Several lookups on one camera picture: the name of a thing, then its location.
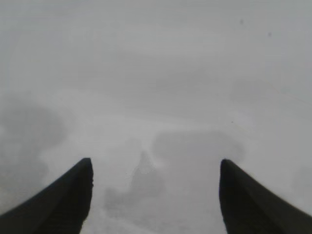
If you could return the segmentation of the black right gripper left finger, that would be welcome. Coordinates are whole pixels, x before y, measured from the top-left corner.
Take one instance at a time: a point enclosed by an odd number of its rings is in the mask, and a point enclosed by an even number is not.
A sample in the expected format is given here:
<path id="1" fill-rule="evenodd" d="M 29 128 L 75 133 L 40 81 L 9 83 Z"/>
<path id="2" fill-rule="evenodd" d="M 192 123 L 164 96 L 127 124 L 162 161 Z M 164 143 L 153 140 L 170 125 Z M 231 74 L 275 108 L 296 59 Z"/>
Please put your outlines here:
<path id="1" fill-rule="evenodd" d="M 90 211 L 93 166 L 83 158 L 35 196 L 0 216 L 2 234 L 79 234 Z"/>

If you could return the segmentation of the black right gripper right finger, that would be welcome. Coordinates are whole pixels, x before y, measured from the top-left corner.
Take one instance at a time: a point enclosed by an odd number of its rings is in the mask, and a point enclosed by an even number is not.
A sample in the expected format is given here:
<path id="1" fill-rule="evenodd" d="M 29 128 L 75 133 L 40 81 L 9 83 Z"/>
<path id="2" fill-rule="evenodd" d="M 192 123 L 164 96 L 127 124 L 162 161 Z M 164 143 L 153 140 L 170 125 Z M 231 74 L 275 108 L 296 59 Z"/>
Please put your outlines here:
<path id="1" fill-rule="evenodd" d="M 220 164 L 219 203 L 229 234 L 310 234 L 312 217 L 257 182 L 233 161 Z"/>

